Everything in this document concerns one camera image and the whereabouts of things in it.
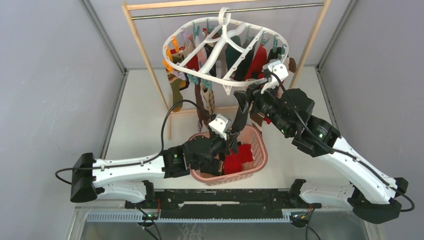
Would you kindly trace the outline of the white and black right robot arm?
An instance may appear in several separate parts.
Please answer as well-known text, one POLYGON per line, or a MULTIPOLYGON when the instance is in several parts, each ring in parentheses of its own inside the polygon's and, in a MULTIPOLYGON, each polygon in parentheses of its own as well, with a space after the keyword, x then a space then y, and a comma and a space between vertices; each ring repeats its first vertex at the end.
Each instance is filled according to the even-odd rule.
POLYGON ((299 88, 277 97, 257 84, 234 92, 239 108, 236 130, 240 131, 250 110, 257 110, 296 148, 323 161, 348 179, 347 185, 317 184, 296 179, 289 189, 289 203, 295 208, 323 205, 351 210, 360 219, 382 224, 404 212, 397 197, 406 195, 408 181, 390 177, 355 151, 340 131, 312 114, 315 102, 299 88))

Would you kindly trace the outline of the olive green and orange sock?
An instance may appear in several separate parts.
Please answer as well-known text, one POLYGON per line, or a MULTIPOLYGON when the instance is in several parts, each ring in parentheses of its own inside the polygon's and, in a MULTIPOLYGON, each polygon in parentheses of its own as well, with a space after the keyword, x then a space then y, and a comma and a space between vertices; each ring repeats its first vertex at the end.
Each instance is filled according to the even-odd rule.
MULTIPOLYGON (((183 57, 181 57, 179 54, 172 54, 172 62, 174 64, 177 64, 179 62, 182 62, 183 57)), ((185 76, 185 74, 181 71, 173 69, 172 71, 169 71, 166 69, 167 79, 171 87, 172 92, 172 106, 175 105, 178 101, 181 101, 183 99, 183 96, 181 94, 181 91, 186 89, 189 85, 188 80, 185 76)), ((183 103, 180 102, 177 104, 172 112, 179 112, 183 107, 183 103)))

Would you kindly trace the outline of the brown sock with striped toe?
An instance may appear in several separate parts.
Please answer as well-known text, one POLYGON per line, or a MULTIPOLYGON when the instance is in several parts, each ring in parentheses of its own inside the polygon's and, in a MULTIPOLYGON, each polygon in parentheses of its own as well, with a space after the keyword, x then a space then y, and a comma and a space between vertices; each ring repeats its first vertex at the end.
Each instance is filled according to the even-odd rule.
POLYGON ((195 95, 195 104, 198 106, 198 108, 196 109, 197 118, 198 118, 197 129, 199 132, 201 132, 202 128, 208 125, 208 117, 204 113, 205 108, 204 108, 203 98, 201 95, 200 85, 196 85, 196 84, 194 85, 194 95, 195 95))

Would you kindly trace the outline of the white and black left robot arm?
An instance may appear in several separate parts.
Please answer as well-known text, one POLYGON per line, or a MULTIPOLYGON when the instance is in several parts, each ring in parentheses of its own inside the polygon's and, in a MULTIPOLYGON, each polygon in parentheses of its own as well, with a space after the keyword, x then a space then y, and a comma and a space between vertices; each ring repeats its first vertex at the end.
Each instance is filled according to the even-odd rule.
POLYGON ((228 134, 226 139, 216 133, 209 137, 198 135, 158 155, 119 160, 83 153, 71 169, 70 201, 117 199, 149 209, 155 205, 157 196, 148 178, 179 178, 208 167, 219 154, 237 151, 237 137, 236 133, 228 134))

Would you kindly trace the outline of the beige argyle pattern sock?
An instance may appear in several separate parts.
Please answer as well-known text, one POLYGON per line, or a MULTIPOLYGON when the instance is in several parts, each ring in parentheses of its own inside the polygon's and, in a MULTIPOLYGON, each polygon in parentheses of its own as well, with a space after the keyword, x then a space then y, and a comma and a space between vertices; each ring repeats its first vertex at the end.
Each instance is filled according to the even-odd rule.
POLYGON ((215 95, 212 89, 205 88, 201 90, 202 98, 206 105, 206 109, 210 115, 215 113, 215 95))

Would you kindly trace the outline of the long thin red sock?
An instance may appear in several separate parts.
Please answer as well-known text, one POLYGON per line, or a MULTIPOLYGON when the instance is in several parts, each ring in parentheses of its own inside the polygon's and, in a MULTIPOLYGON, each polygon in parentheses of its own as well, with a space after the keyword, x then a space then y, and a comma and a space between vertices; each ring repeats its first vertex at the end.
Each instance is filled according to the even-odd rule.
POLYGON ((247 81, 250 79, 261 79, 263 77, 263 66, 267 63, 267 59, 267 50, 264 48, 263 44, 260 44, 256 51, 256 54, 253 57, 253 60, 244 80, 247 81))

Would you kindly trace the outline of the pink plastic laundry basket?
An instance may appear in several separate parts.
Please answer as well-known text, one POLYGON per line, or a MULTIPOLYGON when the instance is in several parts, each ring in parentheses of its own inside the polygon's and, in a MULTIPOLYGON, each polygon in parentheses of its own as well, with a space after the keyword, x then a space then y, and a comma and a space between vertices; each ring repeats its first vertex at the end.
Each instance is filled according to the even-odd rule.
POLYGON ((251 145, 254 168, 233 174, 213 176, 207 173, 201 173, 200 170, 192 169, 191 176, 200 183, 207 186, 222 185, 241 181, 252 177, 255 173, 262 170, 268 161, 268 153, 263 141, 262 135, 254 126, 246 125, 237 138, 239 146, 244 144, 251 145))

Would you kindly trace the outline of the black sock with beige stripes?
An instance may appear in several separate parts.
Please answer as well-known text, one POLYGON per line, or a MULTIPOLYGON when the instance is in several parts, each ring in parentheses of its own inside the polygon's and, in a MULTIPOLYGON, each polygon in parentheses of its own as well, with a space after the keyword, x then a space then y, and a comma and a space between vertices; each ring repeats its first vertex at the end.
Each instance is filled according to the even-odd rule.
POLYGON ((199 170, 203 174, 209 174, 212 176, 224 175, 225 161, 214 158, 210 163, 206 163, 199 170))

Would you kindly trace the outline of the black sock with tan toe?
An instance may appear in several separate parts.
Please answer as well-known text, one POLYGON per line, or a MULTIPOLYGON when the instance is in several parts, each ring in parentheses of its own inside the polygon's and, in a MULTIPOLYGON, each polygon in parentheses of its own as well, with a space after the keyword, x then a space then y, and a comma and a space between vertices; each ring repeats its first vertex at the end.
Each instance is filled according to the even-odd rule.
MULTIPOLYGON (((281 59, 271 59, 268 63, 270 63, 273 60, 279 60, 279 61, 281 61, 286 66, 286 68, 288 70, 288 76, 290 74, 294 74, 294 73, 297 72, 297 64, 296 64, 296 61, 294 60, 294 58, 287 57, 287 58, 282 59, 282 60, 281 59)), ((262 82, 262 83, 252 83, 252 84, 263 85, 264 82, 262 82)), ((284 80, 282 81, 282 83, 280 84, 280 86, 278 86, 277 89, 276 89, 277 90, 277 92, 276 92, 277 98, 278 98, 278 90, 283 88, 283 82, 284 82, 284 80)), ((248 121, 248 118, 250 117, 250 114, 251 113, 253 113, 253 114, 261 114, 261 115, 263 115, 264 117, 266 117, 269 120, 275 119, 276 118, 276 115, 277 115, 277 113, 276 114, 263 114, 261 112, 254 112, 253 110, 249 110, 247 112, 247 114, 236 114, 230 131, 239 132, 239 134, 240 134, 240 132, 247 125, 247 121, 248 121)))

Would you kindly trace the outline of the dark green patterned sock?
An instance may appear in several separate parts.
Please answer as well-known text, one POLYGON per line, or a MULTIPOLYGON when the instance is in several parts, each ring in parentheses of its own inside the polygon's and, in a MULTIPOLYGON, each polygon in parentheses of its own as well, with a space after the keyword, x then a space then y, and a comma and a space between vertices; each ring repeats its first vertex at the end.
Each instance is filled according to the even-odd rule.
MULTIPOLYGON (((241 47, 241 39, 238 35, 233 36, 231 40, 237 44, 239 47, 241 47)), ((234 47, 232 47, 230 44, 226 45, 225 50, 225 61, 227 64, 227 70, 229 71, 231 67, 234 65, 234 63, 238 60, 242 53, 236 50, 234 47)))

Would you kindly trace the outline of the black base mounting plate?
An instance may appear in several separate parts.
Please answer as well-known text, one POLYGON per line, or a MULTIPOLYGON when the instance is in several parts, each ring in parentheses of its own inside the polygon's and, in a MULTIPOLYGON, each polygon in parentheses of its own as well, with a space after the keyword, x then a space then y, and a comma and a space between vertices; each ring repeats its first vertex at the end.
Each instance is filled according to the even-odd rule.
POLYGON ((281 219, 283 211, 320 209, 320 203, 304 203, 286 189, 164 189, 137 204, 162 219, 253 220, 281 219))

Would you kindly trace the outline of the wooden clothes rack frame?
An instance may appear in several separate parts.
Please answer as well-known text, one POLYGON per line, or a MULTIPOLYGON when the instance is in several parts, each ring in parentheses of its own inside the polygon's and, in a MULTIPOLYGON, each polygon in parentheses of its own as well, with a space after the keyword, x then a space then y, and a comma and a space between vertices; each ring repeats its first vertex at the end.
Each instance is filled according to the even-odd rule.
MULTIPOLYGON (((147 50, 145 49, 145 46, 143 44, 143 41, 141 39, 141 36, 138 32, 138 29, 136 27, 136 24, 134 22, 134 20, 139 20, 139 19, 160 19, 160 18, 168 18, 168 17, 186 17, 186 16, 195 16, 195 15, 210 15, 210 14, 214 14, 216 12, 198 12, 198 13, 178 13, 176 15, 149 15, 149 16, 141 16, 141 17, 136 17, 136 16, 132 16, 131 11, 140 11, 140 10, 148 10, 148 9, 161 9, 161 8, 178 8, 178 7, 190 7, 190 6, 200 6, 200 5, 216 5, 216 4, 229 4, 229 3, 239 3, 239 2, 258 2, 260 0, 181 0, 181 1, 170 1, 170 2, 157 2, 157 3, 145 3, 145 4, 131 4, 128 5, 126 1, 124 1, 121 5, 123 13, 126 17, 126 20, 128 22, 128 25, 131 29, 131 32, 134 36, 135 42, 138 46, 138 49, 141 53, 141 56, 146 64, 147 70, 149 71, 149 74, 153 80, 153 83, 156 86, 156 89, 163 101, 163 104, 165 106, 165 109, 170 110, 170 116, 172 117, 177 117, 177 116, 185 116, 185 115, 190 115, 190 114, 195 114, 197 113, 197 111, 195 109, 185 109, 185 110, 180 110, 179 112, 172 112, 171 107, 168 105, 164 94, 162 92, 161 86, 158 82, 157 76, 155 75, 155 72, 153 70, 153 67, 151 65, 147 50)), ((294 8, 306 8, 306 7, 321 7, 321 10, 319 11, 314 25, 309 33, 308 36, 308 40, 306 41, 305 47, 303 49, 302 55, 300 57, 300 60, 298 62, 298 71, 294 74, 292 81, 290 83, 290 88, 292 88, 293 86, 295 86, 296 82, 297 82, 297 78, 298 78, 298 74, 300 74, 300 72, 302 71, 304 64, 309 56, 310 50, 312 49, 312 45, 315 41, 315 38, 318 34, 318 31, 321 27, 322 21, 327 13, 328 7, 331 3, 331 0, 323 0, 322 2, 319 3, 305 3, 305 4, 294 4, 294 5, 283 5, 281 7, 262 7, 262 8, 244 8, 244 9, 237 9, 237 10, 228 10, 229 8, 225 8, 223 7, 219 12, 218 12, 218 17, 203 17, 203 18, 198 18, 195 20, 192 20, 188 23, 186 23, 185 25, 183 25, 182 27, 180 27, 179 29, 177 29, 173 35, 171 35, 169 38, 167 38, 167 40, 165 41, 163 47, 162 47, 162 55, 164 57, 164 61, 165 61, 165 65, 166 69, 168 69, 169 71, 172 71, 173 69, 178 70, 180 72, 183 73, 187 73, 193 76, 196 76, 198 78, 201 79, 205 79, 211 82, 215 82, 218 84, 221 84, 226 92, 226 94, 229 96, 232 90, 232 87, 235 88, 242 88, 242 87, 247 87, 248 84, 259 84, 259 83, 263 83, 264 80, 261 79, 257 79, 257 80, 253 80, 253 81, 232 81, 230 80, 230 75, 237 69, 238 65, 241 63, 242 58, 245 57, 245 55, 248 53, 248 51, 250 51, 250 47, 253 46, 254 43, 256 43, 259 40, 259 36, 262 33, 272 33, 273 35, 276 36, 277 39, 279 39, 280 41, 284 42, 285 44, 287 44, 287 41, 277 32, 263 27, 263 26, 258 26, 258 25, 254 25, 254 24, 250 24, 250 23, 245 23, 245 22, 241 22, 238 20, 232 20, 231 19, 231 13, 235 13, 235 12, 252 12, 252 11, 265 11, 265 10, 274 10, 274 9, 294 9, 294 8), (194 51, 192 53, 189 54, 189 56, 180 64, 174 64, 171 60, 171 56, 172 54, 170 53, 170 51, 168 51, 167 47, 169 45, 170 42, 173 42, 174 47, 176 48, 176 50, 179 50, 179 46, 178 46, 178 42, 176 40, 174 40, 175 35, 178 35, 180 33, 182 33, 185 28, 189 25, 196 24, 196 23, 200 23, 200 22, 207 22, 208 20, 212 20, 212 19, 217 19, 218 21, 218 26, 215 27, 213 29, 213 31, 210 32, 209 35, 207 35, 205 37, 205 40, 199 44, 198 47, 196 47, 194 49, 194 51), (227 26, 229 23, 235 24, 235 25, 239 25, 239 27, 235 30, 230 30, 230 34, 228 33, 227 30, 227 26), (232 40, 231 37, 235 36, 236 34, 241 34, 244 29, 246 27, 250 27, 252 29, 257 29, 259 30, 259 32, 254 36, 253 40, 251 42, 250 45, 248 45, 248 49, 243 48, 241 46, 236 45, 232 40), (215 38, 212 39, 212 36, 217 33, 219 30, 222 29, 222 34, 221 37, 219 38, 215 38), (205 68, 200 68, 200 72, 197 73, 194 70, 190 70, 188 68, 185 68, 184 66, 191 60, 191 58, 201 49, 201 47, 203 47, 205 44, 208 43, 217 43, 217 46, 215 46, 214 51, 211 54, 210 59, 208 59, 205 63, 205 68), (233 48, 235 48, 237 51, 241 52, 240 57, 237 59, 237 61, 234 63, 234 65, 231 67, 231 69, 227 72, 226 75, 224 75, 223 79, 217 78, 217 77, 213 77, 213 76, 209 76, 206 75, 206 70, 210 70, 210 68, 206 68, 206 67, 212 67, 212 61, 216 61, 218 59, 218 50, 221 51, 223 49, 223 47, 225 46, 225 44, 229 44, 231 45, 233 48)))

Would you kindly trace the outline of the white round clip hanger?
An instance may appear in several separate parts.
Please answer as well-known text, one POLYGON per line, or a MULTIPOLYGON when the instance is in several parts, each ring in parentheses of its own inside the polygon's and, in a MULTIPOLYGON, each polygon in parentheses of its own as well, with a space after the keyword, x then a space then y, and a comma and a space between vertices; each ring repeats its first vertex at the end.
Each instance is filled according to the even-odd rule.
POLYGON ((234 20, 229 8, 218 16, 189 21, 162 47, 163 65, 191 82, 232 88, 258 84, 262 91, 284 82, 289 73, 286 39, 267 27, 234 20))

